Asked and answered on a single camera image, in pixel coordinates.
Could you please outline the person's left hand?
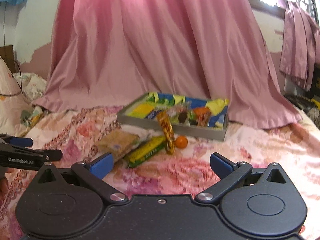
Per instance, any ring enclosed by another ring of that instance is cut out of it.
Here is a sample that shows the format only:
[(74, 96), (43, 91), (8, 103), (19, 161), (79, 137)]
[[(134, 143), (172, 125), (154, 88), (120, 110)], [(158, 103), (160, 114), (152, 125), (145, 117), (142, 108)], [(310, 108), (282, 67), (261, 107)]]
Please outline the person's left hand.
[(0, 170), (0, 178), (1, 178), (0, 188), (1, 188), (1, 193), (3, 193), (3, 194), (7, 194), (7, 192), (8, 192), (8, 180), (5, 177), (5, 175), (7, 173), (12, 173), (12, 172), (14, 172), (13, 168), (1, 167), (1, 170)]

